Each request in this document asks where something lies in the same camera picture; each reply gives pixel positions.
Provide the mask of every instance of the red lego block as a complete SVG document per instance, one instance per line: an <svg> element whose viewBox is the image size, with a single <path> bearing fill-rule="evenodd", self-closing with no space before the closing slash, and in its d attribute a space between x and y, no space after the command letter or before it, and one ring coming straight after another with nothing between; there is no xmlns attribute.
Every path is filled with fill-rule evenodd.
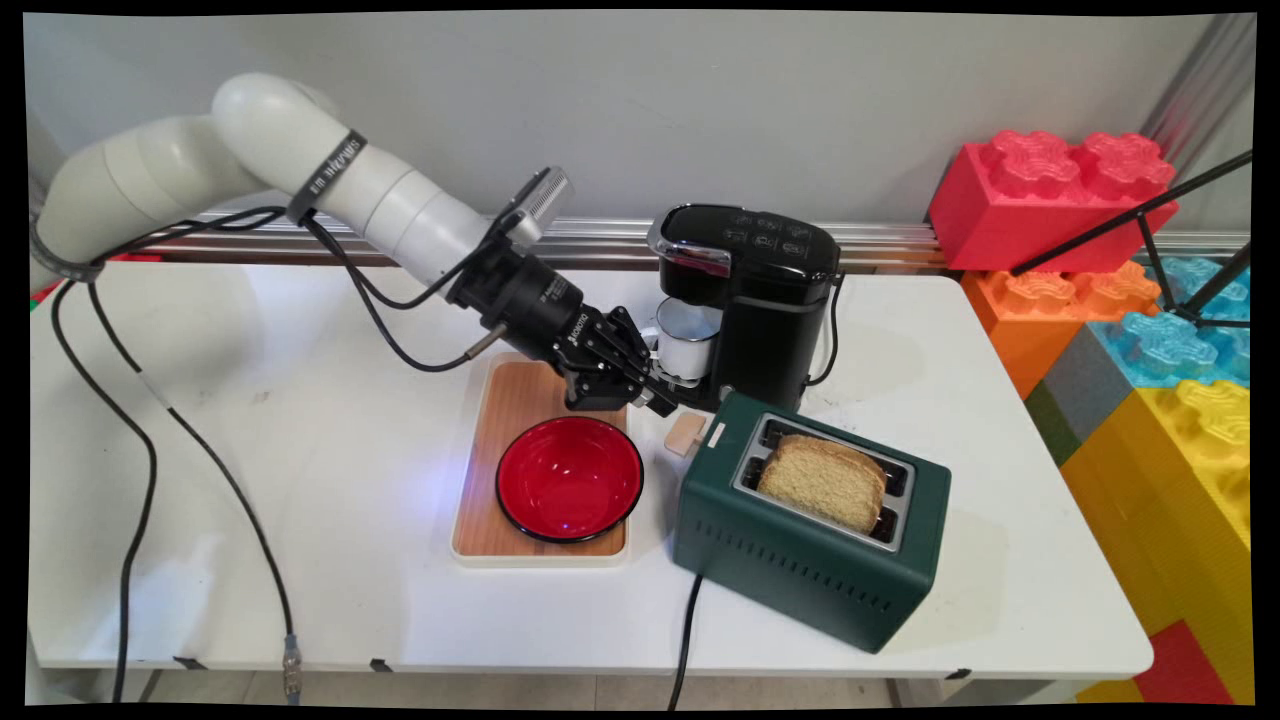
<svg viewBox="0 0 1280 720"><path fill-rule="evenodd" d="M1235 705L1185 620L1151 637L1156 661L1133 682L1147 702Z"/></svg>
<svg viewBox="0 0 1280 720"><path fill-rule="evenodd" d="M965 143L929 205L947 265L1009 270L1151 200L1174 174L1158 154L1135 133L1093 133L1070 147L1047 132L1004 131L988 143ZM1176 211L1169 202L1148 213L1151 229ZM1139 247L1138 225L1126 223L1036 269L1111 273Z"/></svg>

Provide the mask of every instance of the cable connector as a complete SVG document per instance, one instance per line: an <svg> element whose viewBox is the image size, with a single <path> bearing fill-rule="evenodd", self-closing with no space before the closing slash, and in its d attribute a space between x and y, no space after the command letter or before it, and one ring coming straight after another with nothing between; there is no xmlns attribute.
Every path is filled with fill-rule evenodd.
<svg viewBox="0 0 1280 720"><path fill-rule="evenodd" d="M284 635L284 697L289 705L298 705L302 698L302 651L298 650L296 635Z"/></svg>

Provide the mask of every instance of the wooden cutting board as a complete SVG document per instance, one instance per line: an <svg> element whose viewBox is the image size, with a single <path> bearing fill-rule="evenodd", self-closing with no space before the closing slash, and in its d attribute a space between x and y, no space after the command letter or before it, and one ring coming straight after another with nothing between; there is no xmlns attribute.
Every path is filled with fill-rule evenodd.
<svg viewBox="0 0 1280 720"><path fill-rule="evenodd" d="M561 544L534 539L517 530L502 512L494 477L507 447L538 423L582 415L626 432L626 407L612 413L572 413L564 407L564 380L549 365L503 361L502 356L495 360L476 420L453 527L454 556L465 565L499 568L611 565L621 560L627 542L626 521L586 542Z"/></svg>

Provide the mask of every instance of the white table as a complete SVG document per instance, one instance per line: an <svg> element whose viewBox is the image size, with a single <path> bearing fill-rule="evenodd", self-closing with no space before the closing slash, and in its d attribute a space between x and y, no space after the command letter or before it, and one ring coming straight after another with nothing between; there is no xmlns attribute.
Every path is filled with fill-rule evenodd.
<svg viewBox="0 0 1280 720"><path fill-rule="evenodd" d="M397 297L419 290L399 269L367 273ZM589 302L625 305L637 322L662 299L652 273L566 275ZM307 669L361 670L376 657L397 671L672 671L692 579L671 561L684 468L662 438L675 415L631 409L646 489L625 564L465 569L449 537L483 363L447 374L406 366L337 268L116 264L100 291L127 347L257 509ZM63 357L50 305L31 316L28 624L42 665L106 667L146 456ZM133 570L131 666L177 667L182 656L278 669L275 589L224 479L119 360L83 288L63 315L81 359L159 448ZM483 334L472 311L438 300L384 315L424 360ZM801 413L951 469L937 582L878 655L708 583L690 674L1089 680L1146 670L1151 644L960 287L850 275L838 322L836 370Z"/></svg>

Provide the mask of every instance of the metal rail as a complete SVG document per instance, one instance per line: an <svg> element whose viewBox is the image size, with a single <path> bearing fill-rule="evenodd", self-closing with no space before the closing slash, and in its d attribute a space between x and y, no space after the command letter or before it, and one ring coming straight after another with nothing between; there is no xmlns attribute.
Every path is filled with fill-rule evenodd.
<svg viewBox="0 0 1280 720"><path fill-rule="evenodd" d="M209 220L229 213L204 213ZM319 217L361 265L394 265L342 223ZM657 256L645 245L650 220L620 218L561 218L534 246L534 252L557 269L655 270ZM815 223L831 233L841 250L841 269L872 272L938 272L946 260L928 224ZM1248 242L1248 232L1160 232L1156 246L1167 258L1226 260ZM248 233L201 233L148 252L184 263L333 264L333 258L305 229L284 222ZM1146 252L1135 259L1146 261Z"/></svg>

